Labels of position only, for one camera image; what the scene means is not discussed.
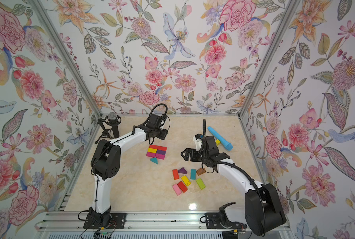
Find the purple rectangular block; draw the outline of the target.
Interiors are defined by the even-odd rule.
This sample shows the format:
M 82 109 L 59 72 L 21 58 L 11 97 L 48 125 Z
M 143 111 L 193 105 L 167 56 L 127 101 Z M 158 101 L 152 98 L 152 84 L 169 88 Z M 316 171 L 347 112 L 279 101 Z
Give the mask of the purple rectangular block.
M 166 151 L 158 149 L 156 154 L 165 155 Z

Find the magenta rectangular block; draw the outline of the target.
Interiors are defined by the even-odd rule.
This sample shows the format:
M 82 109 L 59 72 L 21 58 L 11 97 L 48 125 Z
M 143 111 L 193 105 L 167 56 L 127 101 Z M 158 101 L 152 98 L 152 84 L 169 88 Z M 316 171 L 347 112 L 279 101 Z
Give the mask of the magenta rectangular block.
M 162 160 L 165 159 L 165 155 L 164 155 L 164 154 L 156 154 L 155 157 L 156 157 L 157 159 L 162 159 Z
M 154 158 L 154 157 L 156 157 L 156 154 L 155 153 L 151 153 L 151 152 L 147 152 L 146 156 L 150 157 L 150 158 Z

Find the teal triangle block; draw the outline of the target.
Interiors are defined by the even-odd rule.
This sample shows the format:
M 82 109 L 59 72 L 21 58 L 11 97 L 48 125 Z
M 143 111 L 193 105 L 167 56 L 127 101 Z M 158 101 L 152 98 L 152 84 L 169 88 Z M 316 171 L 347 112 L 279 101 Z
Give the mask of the teal triangle block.
M 158 159 L 156 157 L 151 158 L 150 161 L 155 164 L 158 164 Z

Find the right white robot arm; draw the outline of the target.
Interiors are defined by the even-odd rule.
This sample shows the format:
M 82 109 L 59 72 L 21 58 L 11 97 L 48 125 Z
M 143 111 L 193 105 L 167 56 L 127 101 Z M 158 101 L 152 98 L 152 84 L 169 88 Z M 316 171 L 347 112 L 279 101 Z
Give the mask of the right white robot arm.
M 237 166 L 228 154 L 219 151 L 213 136 L 197 134 L 193 140 L 195 148 L 186 148 L 181 157 L 212 168 L 244 195 L 242 206 L 231 202 L 217 213 L 206 213 L 207 228 L 250 229 L 256 236 L 264 236 L 286 223 L 278 191 L 272 184 L 256 181 Z

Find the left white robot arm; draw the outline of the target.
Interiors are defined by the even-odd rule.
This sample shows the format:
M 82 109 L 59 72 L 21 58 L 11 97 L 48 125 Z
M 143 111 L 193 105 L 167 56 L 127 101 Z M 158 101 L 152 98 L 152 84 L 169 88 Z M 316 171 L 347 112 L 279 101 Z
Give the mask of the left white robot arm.
M 117 139 L 99 141 L 91 161 L 96 185 L 89 216 L 95 225 L 110 224 L 112 179 L 119 172 L 122 154 L 145 141 L 152 144 L 155 138 L 164 140 L 168 134 L 168 129 L 164 128 L 167 119 L 167 115 L 149 114 L 142 124 L 133 126 L 131 132 Z

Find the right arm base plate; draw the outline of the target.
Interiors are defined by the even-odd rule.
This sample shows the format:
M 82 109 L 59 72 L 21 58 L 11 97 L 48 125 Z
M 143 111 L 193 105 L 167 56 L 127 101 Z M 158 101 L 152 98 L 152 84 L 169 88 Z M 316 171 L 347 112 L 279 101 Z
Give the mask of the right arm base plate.
M 229 229 L 229 230 L 241 230 L 247 229 L 246 224 L 239 222 L 230 222 L 223 214 L 217 213 L 205 213 L 205 224 L 207 229 Z

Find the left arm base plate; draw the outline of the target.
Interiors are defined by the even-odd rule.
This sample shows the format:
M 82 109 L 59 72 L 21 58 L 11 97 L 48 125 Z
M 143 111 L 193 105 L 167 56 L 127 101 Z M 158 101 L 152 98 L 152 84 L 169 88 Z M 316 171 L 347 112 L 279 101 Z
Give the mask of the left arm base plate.
M 106 214 L 103 216 L 101 214 L 93 216 L 93 213 L 89 213 L 83 229 L 124 229 L 126 217 L 126 213 L 110 213 L 110 215 Z

